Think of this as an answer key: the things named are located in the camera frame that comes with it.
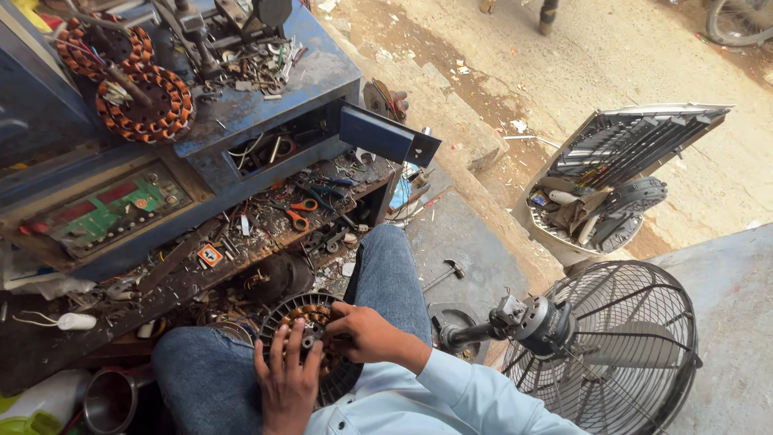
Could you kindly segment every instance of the bicycle tire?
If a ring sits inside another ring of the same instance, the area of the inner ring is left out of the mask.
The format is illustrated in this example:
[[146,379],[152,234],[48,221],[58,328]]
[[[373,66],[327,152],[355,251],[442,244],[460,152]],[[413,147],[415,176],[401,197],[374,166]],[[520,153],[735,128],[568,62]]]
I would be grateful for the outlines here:
[[706,33],[709,39],[722,46],[750,46],[773,37],[773,27],[751,36],[732,36],[722,33],[717,22],[719,13],[730,0],[715,0],[706,18]]

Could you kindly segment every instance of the wall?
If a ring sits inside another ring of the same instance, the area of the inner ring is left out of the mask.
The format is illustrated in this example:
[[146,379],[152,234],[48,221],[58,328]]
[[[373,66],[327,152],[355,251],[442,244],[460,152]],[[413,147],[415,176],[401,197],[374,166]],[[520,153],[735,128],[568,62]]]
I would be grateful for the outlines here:
[[692,298],[704,363],[668,433],[771,433],[773,224],[648,261]]

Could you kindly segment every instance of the person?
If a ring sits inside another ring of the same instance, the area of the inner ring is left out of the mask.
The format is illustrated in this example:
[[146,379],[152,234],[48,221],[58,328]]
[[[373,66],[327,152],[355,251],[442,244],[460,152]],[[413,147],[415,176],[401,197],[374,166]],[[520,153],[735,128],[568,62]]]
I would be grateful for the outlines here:
[[[393,225],[378,225],[362,239],[344,302],[332,311],[337,320],[302,365],[302,320],[277,331],[268,364],[260,340],[253,348],[212,328],[169,331],[152,364],[180,432],[585,433],[497,371],[433,349],[414,257]],[[352,391],[314,411],[324,345],[365,365]]]

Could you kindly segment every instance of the bicycle wheel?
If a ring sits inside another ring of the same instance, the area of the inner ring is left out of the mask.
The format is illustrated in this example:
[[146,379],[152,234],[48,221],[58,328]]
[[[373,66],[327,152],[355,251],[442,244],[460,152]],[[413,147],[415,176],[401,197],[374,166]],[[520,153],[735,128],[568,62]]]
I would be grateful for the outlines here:
[[709,39],[747,46],[773,37],[773,0],[716,0],[706,20]]

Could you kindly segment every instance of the man's left hand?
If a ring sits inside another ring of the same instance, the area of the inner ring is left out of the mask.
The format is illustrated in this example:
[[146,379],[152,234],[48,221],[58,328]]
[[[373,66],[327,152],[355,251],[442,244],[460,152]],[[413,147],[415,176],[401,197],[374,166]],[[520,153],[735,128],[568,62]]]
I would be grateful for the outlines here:
[[301,365],[304,323],[301,318],[292,325],[284,355],[284,341],[289,328],[283,325],[276,332],[269,350],[271,369],[263,361],[263,341],[258,339],[255,344],[255,372],[263,393],[263,435],[301,435],[314,410],[319,390],[322,342],[314,343]]

